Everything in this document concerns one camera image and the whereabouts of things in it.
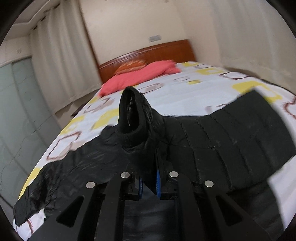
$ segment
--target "brown headboard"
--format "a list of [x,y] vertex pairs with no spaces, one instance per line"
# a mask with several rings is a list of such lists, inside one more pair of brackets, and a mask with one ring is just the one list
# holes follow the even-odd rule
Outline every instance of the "brown headboard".
[[127,53],[101,64],[99,66],[99,72],[102,81],[106,83],[123,63],[137,59],[144,59],[149,64],[155,61],[168,59],[172,59],[177,63],[196,61],[188,39],[158,44]]

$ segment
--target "wall socket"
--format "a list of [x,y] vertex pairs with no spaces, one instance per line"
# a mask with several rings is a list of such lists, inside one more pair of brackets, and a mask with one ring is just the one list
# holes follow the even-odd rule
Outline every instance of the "wall socket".
[[158,41],[158,40],[161,40],[160,35],[152,36],[149,38],[149,43],[154,42],[154,41]]

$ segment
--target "black jacket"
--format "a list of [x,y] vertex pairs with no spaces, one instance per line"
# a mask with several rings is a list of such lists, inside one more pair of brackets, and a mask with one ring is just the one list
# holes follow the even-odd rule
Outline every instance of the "black jacket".
[[[255,91],[209,116],[168,117],[128,87],[118,125],[47,164],[16,203],[15,222],[23,224],[43,207],[48,218],[88,181],[107,182],[129,162],[156,193],[155,162],[161,160],[166,172],[215,182],[276,240],[283,227],[266,179],[294,155],[281,118]],[[126,203],[124,239],[178,240],[174,219],[173,203],[144,188],[143,200]]]

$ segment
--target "beige curtain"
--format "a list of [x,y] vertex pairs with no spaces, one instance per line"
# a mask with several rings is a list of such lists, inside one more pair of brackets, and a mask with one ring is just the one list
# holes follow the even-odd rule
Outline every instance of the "beige curtain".
[[296,39],[265,0],[209,0],[223,66],[296,93]]
[[61,0],[30,33],[37,80],[52,111],[98,89],[100,80],[77,0]]

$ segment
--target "round metal pin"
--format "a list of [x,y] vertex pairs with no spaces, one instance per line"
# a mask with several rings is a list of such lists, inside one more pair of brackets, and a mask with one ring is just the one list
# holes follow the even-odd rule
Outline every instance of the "round metal pin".
[[95,187],[95,183],[94,182],[88,182],[87,184],[86,184],[86,187],[88,188],[88,189],[91,189],[91,188],[94,188]]
[[130,177],[130,174],[128,172],[123,172],[123,173],[120,174],[120,176],[122,178],[129,178]]
[[211,188],[212,186],[214,186],[214,183],[212,181],[205,181],[205,186]]
[[170,177],[178,177],[178,176],[179,176],[179,173],[174,171],[170,172]]

